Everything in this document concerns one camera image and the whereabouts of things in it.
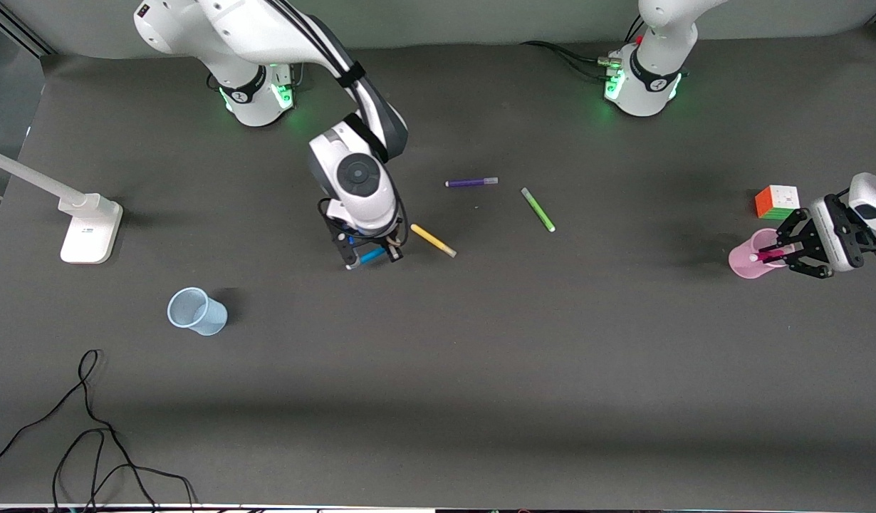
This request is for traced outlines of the green marker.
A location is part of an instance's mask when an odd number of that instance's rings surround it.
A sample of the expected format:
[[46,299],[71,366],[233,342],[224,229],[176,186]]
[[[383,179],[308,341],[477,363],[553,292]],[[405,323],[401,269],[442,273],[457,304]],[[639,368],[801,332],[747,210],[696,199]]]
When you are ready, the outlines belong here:
[[546,214],[545,210],[543,210],[541,204],[539,204],[538,200],[536,200],[535,196],[533,196],[532,192],[529,191],[526,187],[521,188],[521,195],[526,199],[527,204],[533,209],[533,213],[539,218],[543,227],[549,231],[549,233],[553,233],[556,231],[556,226],[552,222],[551,218]]

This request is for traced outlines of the translucent blue plastic cup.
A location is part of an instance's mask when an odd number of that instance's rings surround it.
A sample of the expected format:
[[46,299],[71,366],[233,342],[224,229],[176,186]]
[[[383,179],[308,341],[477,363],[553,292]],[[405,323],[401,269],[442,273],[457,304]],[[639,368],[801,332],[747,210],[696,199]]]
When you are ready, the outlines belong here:
[[167,318],[174,327],[191,329],[201,336],[222,331],[229,320],[226,307],[200,288],[174,293],[167,305]]

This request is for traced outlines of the white stand with base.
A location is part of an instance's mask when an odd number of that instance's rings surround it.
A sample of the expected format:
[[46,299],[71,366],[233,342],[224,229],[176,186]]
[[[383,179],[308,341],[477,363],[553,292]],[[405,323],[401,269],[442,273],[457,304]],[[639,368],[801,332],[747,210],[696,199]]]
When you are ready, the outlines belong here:
[[59,198],[59,211],[71,217],[60,252],[63,262],[97,265],[109,260],[123,215],[119,202],[84,194],[1,153],[0,169]]

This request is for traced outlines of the dark metal frame rail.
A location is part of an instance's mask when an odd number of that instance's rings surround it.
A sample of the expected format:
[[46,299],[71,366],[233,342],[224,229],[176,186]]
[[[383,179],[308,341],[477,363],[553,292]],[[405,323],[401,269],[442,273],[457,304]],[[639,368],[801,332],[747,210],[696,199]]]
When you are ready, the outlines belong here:
[[15,14],[0,6],[0,32],[8,36],[18,46],[37,58],[57,55],[58,52],[43,40],[35,31],[18,19]]

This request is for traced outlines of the translucent pink plastic cup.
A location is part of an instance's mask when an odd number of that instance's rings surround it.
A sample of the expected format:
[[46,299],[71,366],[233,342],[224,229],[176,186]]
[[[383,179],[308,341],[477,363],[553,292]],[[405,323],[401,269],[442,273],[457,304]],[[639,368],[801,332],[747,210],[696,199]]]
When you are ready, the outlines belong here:
[[767,228],[754,232],[743,244],[731,250],[728,257],[731,270],[744,279],[757,279],[770,271],[787,267],[783,259],[767,262],[751,262],[749,260],[750,254],[759,251],[782,249],[787,254],[796,250],[796,246],[767,249],[774,244],[776,244],[776,230]]

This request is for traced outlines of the multicoloured puzzle cube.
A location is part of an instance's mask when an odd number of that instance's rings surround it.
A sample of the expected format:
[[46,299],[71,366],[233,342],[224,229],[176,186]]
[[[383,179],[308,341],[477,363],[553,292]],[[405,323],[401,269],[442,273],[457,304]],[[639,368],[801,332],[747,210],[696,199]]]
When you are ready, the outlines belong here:
[[759,219],[783,220],[801,208],[798,189],[789,185],[769,185],[754,196]]

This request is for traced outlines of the yellow marker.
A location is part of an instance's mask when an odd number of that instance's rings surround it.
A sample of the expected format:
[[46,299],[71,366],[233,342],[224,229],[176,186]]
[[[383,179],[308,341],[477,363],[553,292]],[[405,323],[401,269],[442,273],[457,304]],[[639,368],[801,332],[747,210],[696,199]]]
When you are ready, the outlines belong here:
[[413,233],[417,234],[417,236],[421,237],[423,240],[441,250],[445,254],[448,254],[451,259],[454,259],[457,256],[457,250],[448,246],[447,243],[444,243],[441,239],[435,237],[433,234],[426,231],[424,228],[420,227],[418,224],[411,224],[411,230]]

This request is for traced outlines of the blue marker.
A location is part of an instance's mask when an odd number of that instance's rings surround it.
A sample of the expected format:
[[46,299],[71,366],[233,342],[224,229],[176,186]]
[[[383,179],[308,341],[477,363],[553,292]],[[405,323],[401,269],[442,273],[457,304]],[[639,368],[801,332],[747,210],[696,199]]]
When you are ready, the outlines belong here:
[[366,252],[365,254],[358,254],[358,257],[355,260],[355,262],[346,265],[345,269],[351,270],[351,269],[356,269],[357,267],[362,266],[362,265],[367,265],[367,263],[370,263],[376,259],[379,259],[379,257],[383,256],[383,254],[386,254],[386,251],[383,247],[375,247],[372,250],[370,250],[369,252]]

